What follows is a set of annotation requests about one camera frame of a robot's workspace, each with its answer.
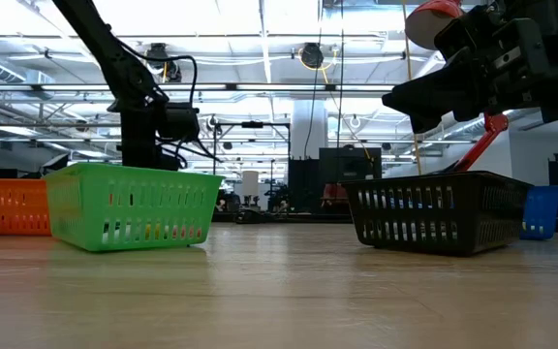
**white pillar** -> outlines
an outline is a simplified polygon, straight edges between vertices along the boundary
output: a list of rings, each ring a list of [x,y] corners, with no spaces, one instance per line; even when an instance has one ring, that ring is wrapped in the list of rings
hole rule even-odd
[[[314,109],[313,121],[311,120],[311,109]],[[312,159],[320,158],[321,147],[327,147],[326,138],[328,133],[328,112],[324,100],[314,103],[307,100],[294,101],[294,112],[292,113],[292,149],[291,156],[295,160],[305,159],[305,155]],[[309,124],[311,122],[311,134],[307,143]]]

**plastic basket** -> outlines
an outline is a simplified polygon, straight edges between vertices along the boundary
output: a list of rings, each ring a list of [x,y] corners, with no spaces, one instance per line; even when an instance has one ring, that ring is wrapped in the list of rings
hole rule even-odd
[[[50,235],[43,180],[0,179],[0,234]]]
[[[524,208],[523,239],[549,239],[557,227],[558,185],[536,186],[529,190]]]
[[[45,179],[53,236],[107,251],[204,242],[223,178],[79,163]]]
[[[488,172],[345,182],[358,240],[470,255],[519,238],[530,184]]]

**orange basket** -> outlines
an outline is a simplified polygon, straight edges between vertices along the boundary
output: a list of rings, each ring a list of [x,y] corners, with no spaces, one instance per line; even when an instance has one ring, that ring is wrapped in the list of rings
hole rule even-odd
[[[0,179],[0,234],[50,236],[44,180]]]

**red object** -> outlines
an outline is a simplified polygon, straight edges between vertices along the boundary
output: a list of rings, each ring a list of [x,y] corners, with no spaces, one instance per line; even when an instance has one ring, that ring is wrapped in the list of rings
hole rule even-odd
[[[0,234],[50,236],[44,180],[0,179]]]
[[[485,133],[455,166],[453,166],[453,172],[468,171],[496,137],[499,136],[501,132],[508,129],[508,118],[502,113],[494,116],[486,113],[483,119],[485,120]]]
[[[437,49],[434,38],[454,18],[464,14],[461,0],[430,0],[417,7],[406,18],[406,35],[418,46]]]
[[[347,201],[348,193],[341,184],[327,184],[325,185],[325,192],[322,196],[323,200],[331,201]]]

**yellow cable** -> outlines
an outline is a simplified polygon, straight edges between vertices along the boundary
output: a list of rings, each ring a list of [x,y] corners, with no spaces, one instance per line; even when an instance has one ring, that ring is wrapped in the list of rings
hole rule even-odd
[[[402,0],[402,11],[404,12],[404,27],[406,27],[406,0]],[[411,50],[408,45],[408,36],[404,30],[404,42],[406,44],[406,59],[408,60],[408,80],[413,79],[413,68],[411,66]],[[418,174],[421,175],[421,158],[419,156],[419,143],[417,142],[417,135],[413,133],[413,143],[415,144],[415,156],[417,160]]]

